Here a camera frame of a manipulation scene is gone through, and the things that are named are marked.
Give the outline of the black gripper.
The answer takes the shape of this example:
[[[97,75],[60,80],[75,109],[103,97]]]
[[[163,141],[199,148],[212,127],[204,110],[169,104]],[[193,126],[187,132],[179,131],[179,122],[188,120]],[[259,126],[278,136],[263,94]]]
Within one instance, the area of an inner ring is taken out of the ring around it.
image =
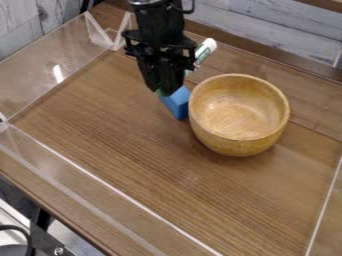
[[[193,69],[196,43],[184,35],[184,16],[193,13],[195,0],[188,9],[181,0],[128,0],[128,4],[137,28],[121,32],[125,53],[136,58],[148,89],[169,96],[183,85],[184,70]]]

